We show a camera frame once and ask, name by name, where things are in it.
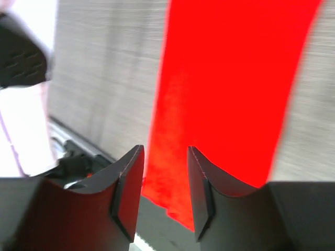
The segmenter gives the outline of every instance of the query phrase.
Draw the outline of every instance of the textured gray surface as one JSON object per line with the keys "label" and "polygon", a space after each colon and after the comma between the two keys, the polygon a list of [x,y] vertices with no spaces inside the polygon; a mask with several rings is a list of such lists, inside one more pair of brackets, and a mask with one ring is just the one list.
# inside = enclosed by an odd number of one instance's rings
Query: textured gray surface
{"label": "textured gray surface", "polygon": [[60,0],[49,111],[114,158],[148,140],[165,7]]}
{"label": "textured gray surface", "polygon": [[335,180],[335,1],[306,44],[272,178]]}

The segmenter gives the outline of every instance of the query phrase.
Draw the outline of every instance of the red towel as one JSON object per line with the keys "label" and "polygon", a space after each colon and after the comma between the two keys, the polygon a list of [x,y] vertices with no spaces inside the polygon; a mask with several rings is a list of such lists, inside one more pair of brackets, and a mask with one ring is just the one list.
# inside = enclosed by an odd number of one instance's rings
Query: red towel
{"label": "red towel", "polygon": [[171,0],[142,193],[187,228],[187,146],[266,182],[320,2]]}

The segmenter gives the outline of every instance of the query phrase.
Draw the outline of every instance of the black plastic part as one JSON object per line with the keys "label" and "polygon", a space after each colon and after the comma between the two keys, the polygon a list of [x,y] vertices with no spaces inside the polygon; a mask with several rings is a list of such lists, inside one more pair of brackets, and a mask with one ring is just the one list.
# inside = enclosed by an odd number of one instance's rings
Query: black plastic part
{"label": "black plastic part", "polygon": [[196,240],[202,251],[335,250],[335,183],[251,187],[188,148]]}
{"label": "black plastic part", "polygon": [[[67,190],[44,177],[0,179],[2,250],[128,251],[136,228],[143,164],[143,146],[137,145]],[[119,217],[117,223],[111,209]]]}
{"label": "black plastic part", "polygon": [[113,162],[103,157],[102,155],[90,156],[88,152],[84,151],[80,146],[72,140],[67,140],[64,144],[68,156],[87,156],[91,159],[91,173],[96,173],[105,167],[111,165]]}
{"label": "black plastic part", "polygon": [[0,16],[0,87],[32,86],[46,81],[47,58],[10,15]]}
{"label": "black plastic part", "polygon": [[82,180],[93,174],[93,160],[85,154],[64,157],[59,159],[57,167],[41,174],[40,176],[52,179],[57,184],[65,184]]}

